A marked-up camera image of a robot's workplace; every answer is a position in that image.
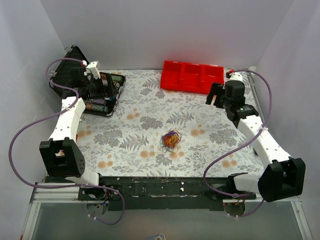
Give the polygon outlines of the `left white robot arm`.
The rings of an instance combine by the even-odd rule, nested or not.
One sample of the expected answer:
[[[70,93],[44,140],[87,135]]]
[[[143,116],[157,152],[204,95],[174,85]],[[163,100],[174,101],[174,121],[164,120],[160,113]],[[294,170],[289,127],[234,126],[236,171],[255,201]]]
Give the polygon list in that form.
[[[106,196],[106,187],[99,183],[98,173],[86,168],[85,157],[77,146],[77,131],[81,115],[85,111],[81,97],[64,93],[61,100],[62,114],[47,141],[42,141],[39,151],[50,177],[65,178],[89,188],[95,200]]]

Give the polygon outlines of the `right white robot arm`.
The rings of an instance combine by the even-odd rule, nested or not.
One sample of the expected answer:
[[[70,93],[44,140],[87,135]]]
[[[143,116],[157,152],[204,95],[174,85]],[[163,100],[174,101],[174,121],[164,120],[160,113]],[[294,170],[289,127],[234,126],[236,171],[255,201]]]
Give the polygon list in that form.
[[[235,173],[227,178],[224,190],[232,199],[243,194],[259,194],[266,202],[299,196],[303,192],[306,165],[287,153],[270,132],[254,106],[246,103],[245,85],[240,80],[213,83],[206,104],[224,109],[227,118],[249,140],[260,158],[261,174]]]

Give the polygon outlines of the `red three-compartment tray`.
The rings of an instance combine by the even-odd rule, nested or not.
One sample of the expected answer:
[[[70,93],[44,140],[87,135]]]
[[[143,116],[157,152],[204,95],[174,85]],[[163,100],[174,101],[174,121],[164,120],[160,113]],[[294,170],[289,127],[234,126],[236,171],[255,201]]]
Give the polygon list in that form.
[[[213,83],[224,83],[224,68],[217,65],[168,61],[163,63],[160,88],[207,95]]]

